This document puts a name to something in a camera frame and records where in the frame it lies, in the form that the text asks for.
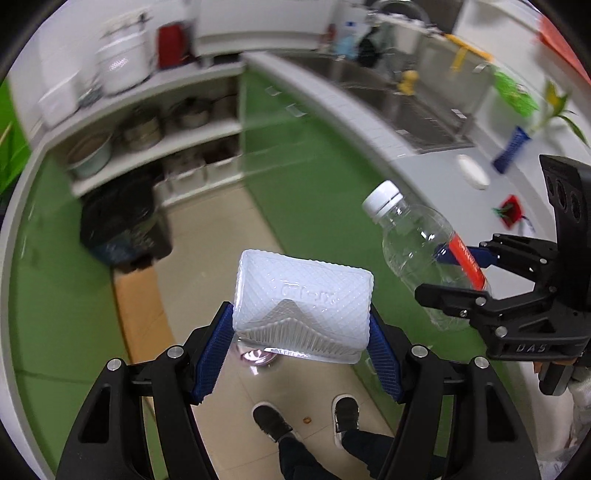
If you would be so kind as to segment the person's right hand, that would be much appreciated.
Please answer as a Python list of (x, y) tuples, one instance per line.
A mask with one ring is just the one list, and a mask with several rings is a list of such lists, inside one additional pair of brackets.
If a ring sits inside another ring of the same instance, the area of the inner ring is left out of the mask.
[(576, 359), (570, 360), (554, 360), (550, 362), (534, 362), (534, 372), (536, 374), (540, 374), (544, 368), (547, 368), (549, 365), (560, 365), (560, 366), (569, 366), (574, 365), (576, 363)]

